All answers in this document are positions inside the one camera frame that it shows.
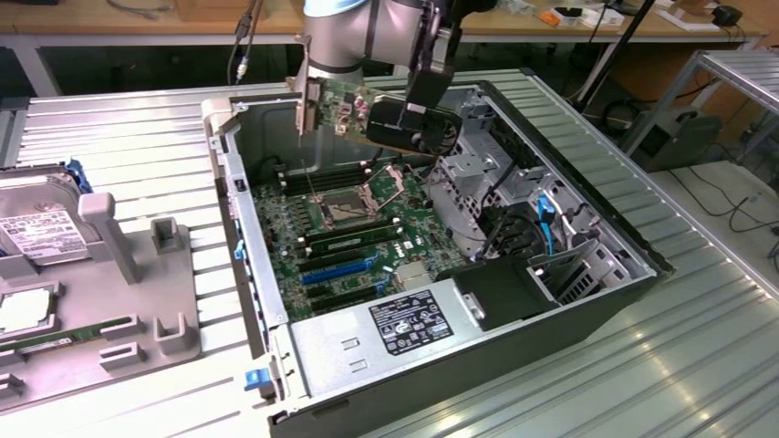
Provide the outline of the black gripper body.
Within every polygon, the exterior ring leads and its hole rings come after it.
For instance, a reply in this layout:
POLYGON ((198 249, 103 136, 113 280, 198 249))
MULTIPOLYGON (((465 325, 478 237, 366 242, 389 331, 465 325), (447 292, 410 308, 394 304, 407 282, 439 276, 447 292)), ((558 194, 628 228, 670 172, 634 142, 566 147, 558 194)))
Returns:
POLYGON ((414 40, 413 74, 451 76, 454 72, 451 45, 457 43, 453 24, 422 24, 414 40))

